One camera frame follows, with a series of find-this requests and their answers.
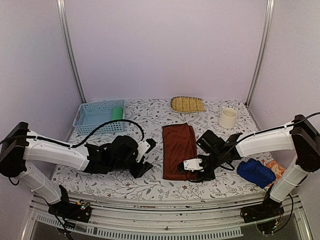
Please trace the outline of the brown towel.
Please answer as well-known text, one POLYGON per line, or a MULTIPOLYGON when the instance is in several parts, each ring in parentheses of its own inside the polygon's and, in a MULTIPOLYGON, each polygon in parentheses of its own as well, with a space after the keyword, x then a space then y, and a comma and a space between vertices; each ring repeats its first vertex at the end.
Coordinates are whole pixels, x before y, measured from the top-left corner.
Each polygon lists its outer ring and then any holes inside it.
POLYGON ((162 128, 163 139, 163 178, 168 181, 195 179, 196 174, 178 171, 184 160, 197 157, 197 144, 194 129, 187 123, 166 125, 162 128))

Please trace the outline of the green microfiber towel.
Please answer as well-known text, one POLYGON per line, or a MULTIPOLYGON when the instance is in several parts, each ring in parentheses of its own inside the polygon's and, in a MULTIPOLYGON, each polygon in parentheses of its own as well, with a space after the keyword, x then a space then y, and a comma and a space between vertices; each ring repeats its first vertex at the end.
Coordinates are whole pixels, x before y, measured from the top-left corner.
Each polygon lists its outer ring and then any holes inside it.
POLYGON ((123 119, 123 108, 120 106, 114 107, 111 113, 111 120, 122 120, 123 119))

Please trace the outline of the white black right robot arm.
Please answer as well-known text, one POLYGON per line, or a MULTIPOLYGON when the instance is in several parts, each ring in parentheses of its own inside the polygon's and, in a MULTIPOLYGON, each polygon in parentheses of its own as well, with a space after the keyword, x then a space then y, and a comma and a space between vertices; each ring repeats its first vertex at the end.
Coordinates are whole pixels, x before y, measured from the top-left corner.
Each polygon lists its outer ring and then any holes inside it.
POLYGON ((287 168, 280 179, 269 188, 258 213, 269 218, 283 200, 309 175, 320 169, 320 133, 309 121, 317 116, 298 114, 290 122, 244 135, 234 133, 223 140, 207 130, 196 142, 205 154, 183 159, 180 173, 196 173, 197 182, 208 180, 210 174, 224 163, 271 153, 287 168))

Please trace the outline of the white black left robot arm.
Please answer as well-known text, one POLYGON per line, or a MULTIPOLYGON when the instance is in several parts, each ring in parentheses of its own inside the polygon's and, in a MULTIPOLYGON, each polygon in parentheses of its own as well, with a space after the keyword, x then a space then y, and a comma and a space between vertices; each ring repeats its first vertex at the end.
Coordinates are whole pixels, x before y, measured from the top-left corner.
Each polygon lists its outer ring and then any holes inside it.
POLYGON ((129 170, 134 178, 142 177, 152 168, 145 156, 156 146, 152 138, 134 140, 128 135, 117 136, 111 143, 100 146, 89 144, 89 133, 78 144, 70 144, 42 136, 29 130, 26 122, 18 123, 0 142, 0 173, 16 179, 41 197, 63 216, 74 213, 67 191, 52 182, 35 165, 67 166, 88 174, 103 174, 122 168, 129 170))

